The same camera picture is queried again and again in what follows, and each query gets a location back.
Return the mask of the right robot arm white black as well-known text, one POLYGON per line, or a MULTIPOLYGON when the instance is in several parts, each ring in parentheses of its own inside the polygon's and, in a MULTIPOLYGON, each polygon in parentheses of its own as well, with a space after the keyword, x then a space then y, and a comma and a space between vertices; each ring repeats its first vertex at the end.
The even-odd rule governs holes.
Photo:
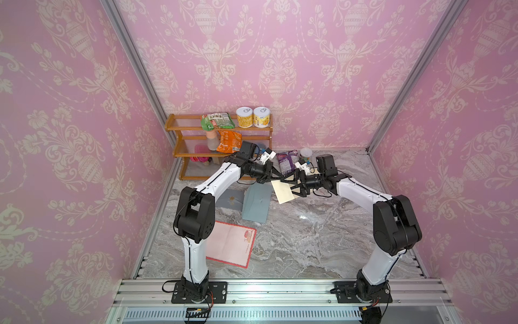
POLYGON ((338 170, 332 155, 316 158, 317 173, 298 164, 282 182, 290 184, 299 197, 318 189, 346 198, 372 216, 372 235, 376 243, 367 264, 357 273, 356 296, 362 302, 390 299, 389 275, 398 260, 422 240, 422 231, 410 200, 392 196, 360 183, 352 175, 338 170))

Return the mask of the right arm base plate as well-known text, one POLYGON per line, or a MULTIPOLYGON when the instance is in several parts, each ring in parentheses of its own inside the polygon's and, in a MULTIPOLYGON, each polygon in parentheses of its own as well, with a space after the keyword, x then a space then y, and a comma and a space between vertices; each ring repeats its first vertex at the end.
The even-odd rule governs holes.
POLYGON ((375 302, 381 304, 393 302, 387 282, 377 286, 363 281, 334 282, 330 293, 335 295, 339 304, 363 303, 372 305, 375 302))

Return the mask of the cream yellow letter paper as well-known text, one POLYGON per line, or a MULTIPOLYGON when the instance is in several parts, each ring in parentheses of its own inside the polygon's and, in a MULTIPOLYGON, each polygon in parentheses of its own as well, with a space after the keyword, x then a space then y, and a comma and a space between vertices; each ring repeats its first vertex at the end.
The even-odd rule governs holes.
POLYGON ((295 199, 294 193, 291 191, 291 186, 280 180, 273 180, 271 182, 279 204, 287 203, 295 199))

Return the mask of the teal blue envelope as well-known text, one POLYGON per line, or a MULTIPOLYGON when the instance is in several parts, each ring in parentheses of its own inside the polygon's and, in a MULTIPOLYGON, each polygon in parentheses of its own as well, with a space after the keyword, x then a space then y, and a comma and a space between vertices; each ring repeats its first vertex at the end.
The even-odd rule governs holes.
POLYGON ((267 222, 271 196, 272 186, 270 184, 255 183, 250 186, 244 195, 244 204, 241 212, 242 219, 265 224, 267 222))

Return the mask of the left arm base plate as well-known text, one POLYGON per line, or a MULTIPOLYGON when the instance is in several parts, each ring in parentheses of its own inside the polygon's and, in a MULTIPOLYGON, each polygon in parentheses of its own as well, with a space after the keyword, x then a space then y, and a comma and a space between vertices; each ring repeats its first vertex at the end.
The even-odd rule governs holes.
POLYGON ((201 284, 178 282, 175 284, 172 304, 225 304, 227 301, 228 282, 209 281, 201 284))

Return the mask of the dark grey envelope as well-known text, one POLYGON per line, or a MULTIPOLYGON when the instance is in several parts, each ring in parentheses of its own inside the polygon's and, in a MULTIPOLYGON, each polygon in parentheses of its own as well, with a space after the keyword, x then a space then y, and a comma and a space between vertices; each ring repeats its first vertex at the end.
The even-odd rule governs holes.
POLYGON ((216 201, 216 207, 242 211, 245 192, 227 189, 216 201))

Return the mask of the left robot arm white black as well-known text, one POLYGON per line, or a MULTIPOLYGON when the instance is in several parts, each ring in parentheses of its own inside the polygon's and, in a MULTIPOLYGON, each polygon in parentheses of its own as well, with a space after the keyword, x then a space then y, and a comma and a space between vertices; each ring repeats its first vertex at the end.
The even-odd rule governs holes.
POLYGON ((244 141, 239 151, 226 157, 211 177, 180 192, 173 226, 182 239, 184 270, 175 284, 174 302, 204 302, 210 296, 206 241, 216 224, 215 207, 221 195, 245 175, 259 184, 282 178, 273 166, 275 151, 266 148, 255 157, 256 147, 244 141))

